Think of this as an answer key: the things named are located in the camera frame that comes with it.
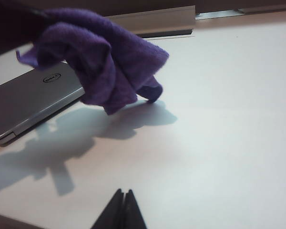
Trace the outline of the dark left arm gripper body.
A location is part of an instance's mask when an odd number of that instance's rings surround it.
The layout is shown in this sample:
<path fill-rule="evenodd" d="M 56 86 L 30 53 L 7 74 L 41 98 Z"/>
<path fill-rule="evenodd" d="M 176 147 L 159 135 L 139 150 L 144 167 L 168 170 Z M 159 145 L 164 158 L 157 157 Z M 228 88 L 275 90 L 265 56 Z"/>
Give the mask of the dark left arm gripper body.
<path fill-rule="evenodd" d="M 0 55 L 35 41 L 53 24 L 45 12 L 16 0 L 0 0 Z"/>

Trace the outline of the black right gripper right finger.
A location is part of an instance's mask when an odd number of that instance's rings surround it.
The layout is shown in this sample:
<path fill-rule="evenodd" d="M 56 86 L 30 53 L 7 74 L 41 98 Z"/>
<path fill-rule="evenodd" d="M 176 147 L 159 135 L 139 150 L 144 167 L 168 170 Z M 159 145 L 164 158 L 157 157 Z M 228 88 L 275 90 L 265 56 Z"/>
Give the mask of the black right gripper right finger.
<path fill-rule="evenodd" d="M 147 229 L 146 223 L 131 189 L 125 194 L 123 201 L 120 228 Z"/>

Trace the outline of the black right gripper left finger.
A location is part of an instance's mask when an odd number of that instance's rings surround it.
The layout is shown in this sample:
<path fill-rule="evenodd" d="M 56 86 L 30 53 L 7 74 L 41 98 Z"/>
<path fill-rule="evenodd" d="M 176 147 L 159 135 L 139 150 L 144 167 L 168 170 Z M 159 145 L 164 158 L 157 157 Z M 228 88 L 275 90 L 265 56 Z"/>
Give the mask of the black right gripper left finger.
<path fill-rule="evenodd" d="M 117 229 L 121 216 L 124 193 L 118 189 L 112 196 L 91 229 Z"/>

